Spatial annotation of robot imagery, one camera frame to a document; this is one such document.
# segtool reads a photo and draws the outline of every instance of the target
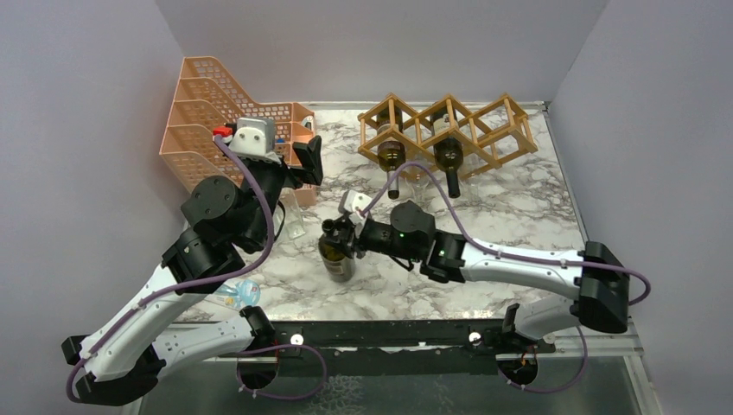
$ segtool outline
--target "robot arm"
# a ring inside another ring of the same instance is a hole
[[[488,254],[461,234],[437,230],[435,217],[412,201],[397,205],[389,224],[362,214],[370,201],[367,195],[349,191],[339,206],[341,217],[323,222],[326,243],[349,259],[379,252],[396,261],[406,260],[408,269],[413,262],[420,262],[420,273],[440,283],[492,281],[553,293],[535,303],[513,304],[507,309],[506,335],[519,343],[533,344],[548,333],[578,325],[604,333],[626,331],[628,276],[563,265],[578,261],[621,265],[603,244],[588,242],[581,252],[546,252],[475,239],[496,252]],[[511,254],[539,260],[530,263],[507,258]]]
[[[240,118],[232,126],[237,129],[225,127],[229,137],[222,141],[255,177],[270,214],[283,187],[321,184],[320,137],[308,144],[293,144],[302,167],[290,168],[273,151],[271,120]],[[245,266],[234,246],[248,253],[259,252],[267,240],[263,204],[246,181],[239,187],[224,176],[208,177],[196,186],[181,209],[190,227],[163,254],[162,263],[145,286],[104,327],[90,335],[68,337],[62,343],[67,363],[82,365],[86,372],[75,384],[79,395],[76,400],[125,405],[189,363],[271,345],[274,328],[259,307],[244,308],[238,317],[215,325],[160,335],[182,312],[221,285],[196,281]],[[170,292],[146,303],[141,301],[162,291]],[[106,341],[96,348],[105,337]]]

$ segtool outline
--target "purple cable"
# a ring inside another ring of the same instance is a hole
[[[583,362],[581,363],[580,369],[578,369],[575,377],[571,379],[568,383],[562,386],[552,387],[550,389],[539,389],[539,388],[531,387],[531,386],[522,387],[522,385],[519,385],[509,380],[508,377],[503,372],[501,372],[501,370],[499,371],[499,375],[502,378],[504,378],[505,380],[507,380],[507,384],[509,386],[514,387],[516,389],[520,389],[522,392],[555,393],[555,392],[562,392],[566,389],[569,389],[571,386],[575,385],[580,380],[580,378],[583,377],[583,374],[585,373],[585,369],[586,367],[588,367],[588,343],[585,341],[585,336],[583,335],[583,331],[581,331],[579,327],[576,327],[576,329],[577,329],[577,333],[580,335],[580,341],[583,343]]]
[[[387,191],[387,188],[389,187],[390,183],[392,183],[394,180],[396,180],[397,177],[399,177],[400,173],[402,173],[402,170],[404,170],[404,169],[406,169],[408,167],[417,167],[417,168],[422,169],[425,172],[425,174],[427,174],[427,176],[432,180],[432,182],[433,182],[433,184],[435,184],[438,192],[440,192],[440,195],[442,196],[443,201],[445,201],[445,205],[448,207],[448,211],[450,212],[450,215],[453,216],[453,220],[456,222],[456,226],[458,226],[458,229],[461,231],[461,235],[463,235],[463,238],[465,238],[466,241],[469,244],[471,244],[472,246],[474,246],[479,251],[484,252],[484,253],[487,253],[489,255],[497,255],[499,253],[498,251],[496,251],[494,249],[491,249],[491,248],[488,248],[486,246],[483,246],[483,245],[479,244],[473,238],[471,238],[470,235],[468,235],[468,232],[466,232],[466,228],[463,227],[463,224],[461,223],[461,220],[458,219],[458,214],[456,213],[456,210],[453,208],[453,206],[451,206],[450,199],[448,198],[448,196],[443,191],[443,188],[441,188],[441,186],[438,183],[438,181],[435,178],[435,176],[432,174],[432,172],[430,172],[430,169],[426,168],[425,166],[423,166],[422,164],[417,163],[417,162],[408,162],[408,163],[404,163],[401,166],[399,166],[394,171],[394,174],[387,180],[387,183],[385,183],[384,187],[379,190],[379,192],[377,193],[377,195],[374,196],[374,199],[372,199],[372,201],[368,205],[366,205],[366,207],[364,208],[364,210],[362,210],[361,212],[363,214],[367,214],[369,212],[369,210],[371,210],[374,207],[374,205],[377,204],[377,201],[379,201],[379,199]],[[560,261],[558,261],[556,259],[540,259],[540,258],[534,258],[534,257],[527,257],[525,255],[518,255],[518,254],[515,254],[515,253],[506,253],[506,252],[502,252],[501,253],[501,257],[502,258],[506,258],[506,259],[513,259],[515,261],[523,261],[523,262],[529,262],[529,263],[540,264],[540,265],[553,265],[553,266],[587,266],[589,268],[596,268],[596,269],[599,269],[599,270],[606,270],[606,271],[613,271],[613,272],[621,272],[621,273],[633,275],[633,276],[637,277],[644,284],[644,292],[641,293],[641,295],[638,296],[637,298],[629,301],[628,302],[628,305],[634,305],[634,304],[640,303],[641,301],[643,301],[644,299],[646,299],[647,297],[649,297],[649,293],[652,290],[652,284],[649,282],[649,280],[648,280],[647,277],[644,277],[643,275],[641,275],[641,273],[639,273],[637,271],[630,270],[630,269],[628,269],[626,267],[623,267],[623,266],[609,265],[609,264],[598,264],[597,262],[589,262],[589,261],[565,261],[564,263],[562,263],[562,262],[560,262]]]
[[[258,392],[259,389],[252,390],[252,389],[248,388],[247,386],[245,386],[244,382],[242,382],[242,379],[239,377],[239,374],[237,373],[237,382],[239,383],[239,391],[240,392],[241,391],[247,391],[249,393],[252,393],[254,396],[259,395],[259,396],[264,396],[266,398],[271,398],[271,399],[290,400],[290,401],[292,401],[292,400],[303,400],[303,399],[310,398],[311,396],[313,396],[316,393],[318,393],[318,391],[320,391],[321,389],[323,389],[324,386],[326,386],[326,382],[328,381],[328,372],[326,370],[326,360],[323,359],[323,356],[320,353],[318,353],[318,350],[312,348],[311,346],[306,346],[304,344],[301,344],[301,345],[296,345],[296,344],[279,344],[277,346],[270,346],[268,348],[259,348],[257,350],[249,350],[249,351],[246,351],[246,352],[238,352],[236,355],[237,356],[251,356],[253,354],[260,354],[260,353],[265,353],[265,352],[271,352],[273,350],[282,350],[284,348],[304,348],[304,349],[308,350],[309,352],[311,352],[312,354],[315,354],[316,357],[318,358],[318,360],[321,361],[322,376],[321,376],[321,381],[318,383],[318,385],[316,387],[314,387],[308,393],[304,393],[302,395],[296,395],[296,396],[283,396],[283,395],[276,395],[276,394],[267,393],[267,392]]]
[[[231,150],[229,150],[229,147],[227,147],[223,141],[221,141],[221,136],[214,137],[214,144],[216,144],[217,147],[219,147],[219,150],[221,150],[229,159],[231,159],[234,164],[237,166],[239,170],[241,170],[242,174],[245,176],[245,180],[247,183],[249,183],[250,187],[252,188],[252,191],[254,192],[255,196],[257,196],[257,200],[259,201],[259,206],[262,208],[262,211],[265,214],[265,224],[267,226],[267,241],[265,242],[265,249],[263,249],[262,254],[259,256],[259,258],[255,259],[254,262],[249,264],[248,266],[242,268],[238,271],[228,272],[227,274],[218,275],[215,277],[209,277],[209,278],[202,278],[195,281],[187,281],[185,283],[171,285],[170,287],[166,287],[160,291],[153,292],[149,296],[143,298],[140,300],[138,305],[140,307],[145,306],[146,304],[152,302],[156,298],[162,297],[166,294],[169,294],[170,292],[176,291],[176,290],[182,290],[186,288],[191,287],[197,287],[199,285],[205,285],[205,284],[211,284],[211,283],[223,283],[224,281],[227,281],[230,278],[236,278],[241,277],[242,275],[245,275],[247,272],[254,271],[258,266],[262,265],[262,263],[267,259],[267,257],[270,255],[270,252],[272,251],[272,245],[274,243],[275,238],[275,225],[272,221],[272,213],[270,212],[270,206],[267,204],[267,199],[265,199],[265,193],[262,191],[262,188],[259,187],[259,184],[255,180],[254,176],[250,172],[250,170],[239,160],[239,157],[235,155]],[[94,343],[93,346],[89,348],[87,353],[89,355],[94,356],[94,354],[97,353],[97,351],[107,343],[107,341],[110,340],[110,338],[117,333],[117,331],[128,321],[132,316],[135,315],[137,310],[140,309],[129,309],[124,315],[117,320],[109,330],[107,330],[102,337],[99,338],[99,340]],[[80,356],[79,361],[73,365],[73,368],[71,370],[71,373],[69,374],[67,378],[67,397],[69,400],[75,403],[81,403],[79,398],[77,398],[73,394],[73,381],[74,378],[76,378],[76,374],[83,368],[83,366],[86,364],[87,359],[84,359]]]

